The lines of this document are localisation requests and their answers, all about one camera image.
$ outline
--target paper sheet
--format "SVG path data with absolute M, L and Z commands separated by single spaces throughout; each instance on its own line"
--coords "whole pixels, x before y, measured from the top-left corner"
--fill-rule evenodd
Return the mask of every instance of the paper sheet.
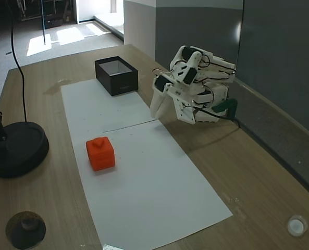
M 64 86 L 62 95 L 81 181 L 103 245 L 155 249 L 232 215 L 165 127 L 151 121 L 137 93 L 111 97 L 91 80 Z M 74 96 L 81 100 L 77 105 Z M 119 116 L 114 116 L 117 109 Z M 106 129 L 108 124 L 119 130 L 105 133 L 112 130 Z M 94 172 L 85 142 L 100 136 L 110 139 L 116 167 Z

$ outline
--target metal pole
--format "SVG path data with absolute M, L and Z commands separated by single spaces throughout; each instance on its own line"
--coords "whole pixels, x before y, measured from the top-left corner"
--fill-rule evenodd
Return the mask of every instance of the metal pole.
M 44 26 L 43 0 L 41 0 L 41 12 L 42 12 L 42 32 L 43 32 L 43 39 L 44 39 L 44 45 L 45 45 L 45 26 Z

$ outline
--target white cap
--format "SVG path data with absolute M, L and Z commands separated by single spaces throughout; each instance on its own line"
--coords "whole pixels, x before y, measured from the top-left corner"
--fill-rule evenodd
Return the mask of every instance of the white cap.
M 307 227 L 307 221 L 300 215 L 292 216 L 288 222 L 288 231 L 294 237 L 302 236 Z

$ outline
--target small round object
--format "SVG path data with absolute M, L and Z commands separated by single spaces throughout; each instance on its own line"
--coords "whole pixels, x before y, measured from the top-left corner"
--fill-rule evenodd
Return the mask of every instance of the small round object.
M 16 249 L 31 249 L 43 241 L 46 226 L 38 214 L 25 211 L 14 215 L 8 221 L 5 232 Z
M 307 221 L 300 215 L 292 216 L 288 222 L 288 231 L 293 237 L 302 236 L 307 228 Z

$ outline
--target black cable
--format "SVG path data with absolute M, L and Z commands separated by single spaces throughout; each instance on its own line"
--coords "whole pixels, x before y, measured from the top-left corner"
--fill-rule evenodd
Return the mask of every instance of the black cable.
M 236 119 L 236 118 L 229 118 L 229 117 L 226 117 L 226 116 L 218 116 L 218 115 L 215 115 L 215 114 L 212 114 L 211 112 L 208 112 L 202 108 L 197 108 L 197 107 L 192 107 L 193 109 L 199 111 L 199 112 L 203 112 L 203 113 L 206 113 L 207 115 L 209 116 L 213 116 L 213 117 L 216 117 L 218 119 L 222 119 L 222 120 L 230 120 L 232 122 L 236 122 L 236 124 L 238 125 L 239 129 L 241 129 L 241 126 L 240 126 L 240 122 Z
M 211 60 L 210 60 L 210 58 L 209 58 L 208 55 L 202 55 L 202 57 L 203 57 L 203 56 L 206 56 L 207 59 L 208 59 L 208 61 L 204 61 L 203 59 L 202 59 L 201 61 L 203 61 L 203 62 L 206 63 L 207 65 L 206 65 L 206 66 L 199 66 L 199 67 L 200 67 L 200 68 L 207 68 L 208 66 L 210 66 Z
M 9 5 L 8 0 L 5 0 L 8 11 L 10 13 L 10 18 L 11 18 L 11 33 L 10 33 L 10 43 L 11 43 L 11 47 L 12 47 L 12 54 L 13 54 L 13 58 L 14 61 L 20 71 L 21 77 L 22 77 L 22 104 L 23 104 L 23 114 L 24 114 L 24 120 L 25 122 L 27 122 L 27 112 L 26 112 L 26 103 L 24 101 L 24 74 L 22 72 L 22 69 L 18 63 L 17 57 L 15 55 L 15 50 L 14 50 L 14 17 L 13 17 L 13 13 L 12 13 L 12 9 Z

